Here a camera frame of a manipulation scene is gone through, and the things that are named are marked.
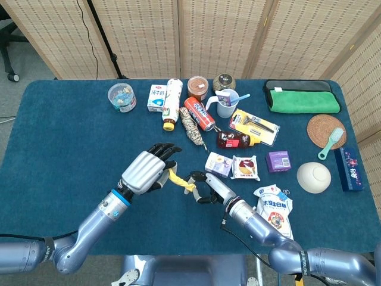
red spray can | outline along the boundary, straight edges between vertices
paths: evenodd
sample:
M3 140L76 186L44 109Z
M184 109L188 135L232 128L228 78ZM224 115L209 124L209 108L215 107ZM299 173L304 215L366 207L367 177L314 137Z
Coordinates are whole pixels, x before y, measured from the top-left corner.
M213 117L205 110L202 104L194 97L189 97L184 102L184 106L189 110L193 119L200 125L202 130L210 131L216 126Z

yellow cap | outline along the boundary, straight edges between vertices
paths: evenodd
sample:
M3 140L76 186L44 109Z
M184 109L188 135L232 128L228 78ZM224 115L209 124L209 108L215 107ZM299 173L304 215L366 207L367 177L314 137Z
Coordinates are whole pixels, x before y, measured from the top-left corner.
M249 143L249 146L254 146L254 144L257 144L257 143L260 143L261 140L256 137L256 136L253 136L253 135L249 135L250 136L250 143Z
M163 128L165 131L173 131L174 129L174 124L170 122L165 122L163 125Z

mint green comb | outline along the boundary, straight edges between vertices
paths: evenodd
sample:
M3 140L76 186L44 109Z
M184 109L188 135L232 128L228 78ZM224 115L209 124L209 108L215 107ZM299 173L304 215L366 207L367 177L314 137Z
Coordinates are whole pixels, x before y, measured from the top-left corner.
M340 128L340 127L334 128L331 135L329 135L327 145L324 147L324 149L322 149L319 152L319 154L317 154L317 157L320 160L325 160L327 158L327 154L328 154L329 150L331 149L331 147L334 146L337 142L339 142L339 140L340 140L341 136L343 136L343 134L344 134L344 130L342 128Z

green towel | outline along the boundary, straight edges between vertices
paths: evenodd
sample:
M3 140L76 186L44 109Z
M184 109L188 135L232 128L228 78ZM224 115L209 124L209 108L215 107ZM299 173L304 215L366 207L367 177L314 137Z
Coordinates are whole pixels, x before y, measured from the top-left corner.
M270 110L280 113L338 113L340 105L329 91L270 91Z

woven panel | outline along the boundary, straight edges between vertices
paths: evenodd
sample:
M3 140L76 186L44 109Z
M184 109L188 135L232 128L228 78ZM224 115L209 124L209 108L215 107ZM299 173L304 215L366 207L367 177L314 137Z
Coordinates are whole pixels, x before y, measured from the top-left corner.
M93 0L93 4L125 76L180 76L177 1Z
M381 25L333 79L344 91L356 135L381 129Z
M379 1L281 0L251 77L319 78Z
M180 1L182 77L241 78L266 1Z
M75 0L2 0L17 26L60 79L96 78L96 61ZM82 0L84 20L99 63L99 78L116 78Z
M360 148L370 188L381 219L381 139Z

